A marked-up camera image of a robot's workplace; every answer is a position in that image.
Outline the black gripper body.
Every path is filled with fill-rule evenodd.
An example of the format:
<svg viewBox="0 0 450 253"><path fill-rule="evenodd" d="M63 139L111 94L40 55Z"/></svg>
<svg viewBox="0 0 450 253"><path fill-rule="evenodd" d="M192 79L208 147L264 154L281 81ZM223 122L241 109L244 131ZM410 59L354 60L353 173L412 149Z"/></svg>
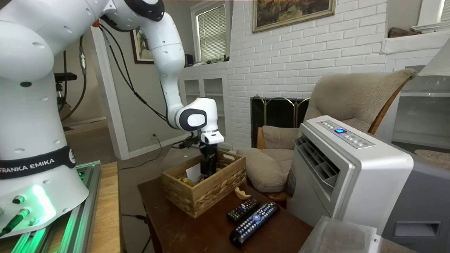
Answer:
<svg viewBox="0 0 450 253"><path fill-rule="evenodd" d="M218 156L218 146L216 145L202 145L201 154L203 163L213 163Z"/></svg>

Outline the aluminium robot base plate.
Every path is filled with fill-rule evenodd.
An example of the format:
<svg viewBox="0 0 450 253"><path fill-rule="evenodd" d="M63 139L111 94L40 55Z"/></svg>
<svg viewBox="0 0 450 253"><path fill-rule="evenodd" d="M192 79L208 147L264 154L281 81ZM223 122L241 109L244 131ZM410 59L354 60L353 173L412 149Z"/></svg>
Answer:
<svg viewBox="0 0 450 253"><path fill-rule="evenodd" d="M94 218L101 163L4 180L1 253L83 253Z"/></svg>

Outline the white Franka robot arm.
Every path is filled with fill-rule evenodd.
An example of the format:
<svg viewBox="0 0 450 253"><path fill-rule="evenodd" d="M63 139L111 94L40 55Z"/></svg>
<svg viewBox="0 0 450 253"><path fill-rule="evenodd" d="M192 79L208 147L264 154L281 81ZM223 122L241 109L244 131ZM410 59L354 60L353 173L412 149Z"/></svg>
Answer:
<svg viewBox="0 0 450 253"><path fill-rule="evenodd" d="M118 31L143 32L170 126L196 131L209 152L223 140L213 100L199 97L187 105L180 100L185 56L163 0L1 0L1 237L45 228L88 197L61 126L53 64L99 18Z"/></svg>

